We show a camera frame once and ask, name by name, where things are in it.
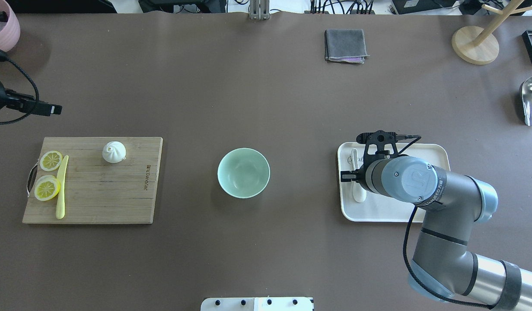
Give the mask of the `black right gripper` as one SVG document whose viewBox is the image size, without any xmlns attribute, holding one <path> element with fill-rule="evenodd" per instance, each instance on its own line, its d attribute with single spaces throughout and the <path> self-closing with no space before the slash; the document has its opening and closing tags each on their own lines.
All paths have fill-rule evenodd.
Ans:
<svg viewBox="0 0 532 311">
<path fill-rule="evenodd" d="M 363 144 L 363 165 L 352 171 L 340 171 L 340 182 L 365 182 L 367 169 L 375 162 L 383 159 L 400 157 L 408 147 L 398 150 L 396 143 L 399 140 L 408 140 L 407 135 L 396 132 L 378 130 L 376 132 L 364 132 L 356 137 L 358 144 Z"/>
</svg>

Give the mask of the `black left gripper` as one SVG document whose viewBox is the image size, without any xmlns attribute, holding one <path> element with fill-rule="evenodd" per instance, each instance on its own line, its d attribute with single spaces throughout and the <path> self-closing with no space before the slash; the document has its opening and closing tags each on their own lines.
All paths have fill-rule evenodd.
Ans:
<svg viewBox="0 0 532 311">
<path fill-rule="evenodd" d="M 5 89 L 5 94 L 7 96 L 5 107 L 23 114 L 30 112 L 39 116 L 51 116 L 60 115 L 62 112 L 61 105 L 49 104 L 41 100 L 36 103 L 36 98 L 31 95 L 21 94 L 11 89 Z"/>
</svg>

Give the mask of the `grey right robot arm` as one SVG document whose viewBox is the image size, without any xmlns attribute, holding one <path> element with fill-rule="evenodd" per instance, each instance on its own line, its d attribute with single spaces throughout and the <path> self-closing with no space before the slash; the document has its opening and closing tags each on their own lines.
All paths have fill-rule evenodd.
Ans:
<svg viewBox="0 0 532 311">
<path fill-rule="evenodd" d="M 532 311 L 532 272 L 468 250 L 474 224 L 497 210 L 495 189 L 398 149 L 398 141 L 408 140 L 410 147 L 420 138 L 383 130 L 357 135 L 365 147 L 363 163 L 340 171 L 340 182 L 414 206 L 402 256 L 418 293 L 489 311 Z"/>
</svg>

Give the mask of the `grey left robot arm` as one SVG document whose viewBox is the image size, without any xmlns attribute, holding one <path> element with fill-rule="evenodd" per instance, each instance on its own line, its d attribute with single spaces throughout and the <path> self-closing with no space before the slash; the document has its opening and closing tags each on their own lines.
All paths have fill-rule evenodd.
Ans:
<svg viewBox="0 0 532 311">
<path fill-rule="evenodd" d="M 6 89 L 0 81 L 0 110 L 1 108 L 17 110 L 23 114 L 30 112 L 41 116 L 60 115 L 62 112 L 61 105 L 49 104 L 42 100 L 36 102 L 35 96 Z"/>
</svg>

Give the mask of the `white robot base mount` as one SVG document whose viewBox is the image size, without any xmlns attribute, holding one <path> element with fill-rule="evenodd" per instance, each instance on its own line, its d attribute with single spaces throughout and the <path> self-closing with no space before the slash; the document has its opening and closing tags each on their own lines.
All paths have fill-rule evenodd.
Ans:
<svg viewBox="0 0 532 311">
<path fill-rule="evenodd" d="M 313 311 L 315 304 L 310 297 L 232 297 L 207 298 L 201 303 L 201 311 Z"/>
</svg>

